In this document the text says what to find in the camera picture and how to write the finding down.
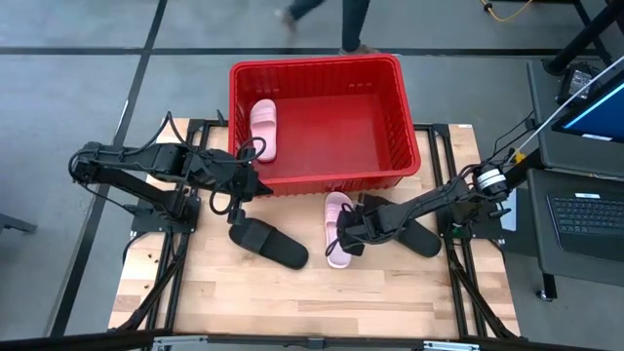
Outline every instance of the gray floor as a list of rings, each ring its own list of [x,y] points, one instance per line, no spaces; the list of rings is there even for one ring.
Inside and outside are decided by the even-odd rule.
[[[156,47],[284,47],[287,37],[272,10],[288,2],[170,0]],[[583,3],[590,16],[605,5]],[[142,47],[156,5],[156,0],[0,0],[0,47]],[[501,16],[518,7],[495,4]],[[560,48],[581,28],[569,5],[534,4],[517,19],[497,23],[477,0],[372,0],[362,37],[380,48]],[[330,0],[301,22],[299,40],[291,44],[337,47],[339,30],[339,2]],[[624,54],[619,29],[609,28],[603,39],[615,57]],[[275,57],[152,57],[126,143],[148,139],[167,110],[214,117],[219,108],[227,116],[230,66],[269,58]],[[473,124],[482,154],[531,110],[527,58],[400,61],[413,120]],[[0,213],[39,225],[34,236],[6,231],[0,237],[0,339],[47,332],[92,200],[71,184],[67,159],[88,140],[111,141],[137,63],[136,56],[0,56]],[[131,201],[118,192],[112,196]],[[131,221],[106,206],[68,333],[105,330]],[[533,296],[540,284],[534,258],[510,255],[507,267],[524,336],[621,348],[624,289],[557,278],[560,299],[544,303]]]

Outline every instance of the red basket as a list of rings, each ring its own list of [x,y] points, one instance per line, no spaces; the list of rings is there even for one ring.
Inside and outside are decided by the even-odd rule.
[[[275,195],[388,188],[420,167],[399,61],[391,55],[240,62],[230,71],[229,152],[250,111],[277,106],[277,155],[254,162]]]

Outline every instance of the jeans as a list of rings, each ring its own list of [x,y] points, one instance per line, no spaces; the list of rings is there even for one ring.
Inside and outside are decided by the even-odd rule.
[[[360,33],[371,0],[342,0],[342,50],[352,52],[360,47]],[[325,0],[294,0],[288,10],[299,20]]]

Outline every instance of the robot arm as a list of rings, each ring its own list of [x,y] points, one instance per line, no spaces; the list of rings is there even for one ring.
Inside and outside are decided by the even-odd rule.
[[[465,181],[469,174],[473,175],[472,187]],[[360,194],[355,209],[343,209],[340,213],[338,242],[346,253],[360,255],[364,244],[388,242],[399,235],[410,220],[457,204],[467,204],[463,211],[473,212],[483,201],[500,203],[507,199],[509,192],[502,172],[493,164],[483,162],[467,166],[448,183],[403,204],[376,206],[373,196]],[[503,210],[489,215],[496,217],[505,213]]]
[[[254,196],[272,194],[258,179],[251,159],[254,149],[244,148],[239,157],[218,149],[194,150],[178,143],[152,144],[142,148],[117,147],[88,142],[72,156],[69,173],[82,185],[109,184],[150,203],[161,216],[183,219],[187,201],[178,191],[163,191],[125,171],[145,172],[165,182],[229,194],[225,210],[211,209],[218,215],[228,214],[228,222],[238,223],[245,217],[241,203]]]

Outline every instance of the pink slipper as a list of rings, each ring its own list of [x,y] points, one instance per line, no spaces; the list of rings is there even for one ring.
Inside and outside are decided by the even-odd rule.
[[[342,211],[342,204],[348,204],[353,207],[351,199],[341,192],[333,192],[325,200],[326,246],[329,246],[338,237],[335,225],[338,221],[338,215]],[[340,244],[336,244],[328,256],[330,266],[333,268],[345,268],[349,265],[349,262],[351,262],[351,254],[344,252]]]
[[[262,137],[266,140],[266,149],[257,160],[261,162],[273,161],[277,151],[275,145],[277,113],[273,100],[265,98],[255,103],[250,114],[250,129],[252,130],[252,137]],[[253,147],[255,147],[255,152],[259,152],[262,148],[262,141],[254,140]]]

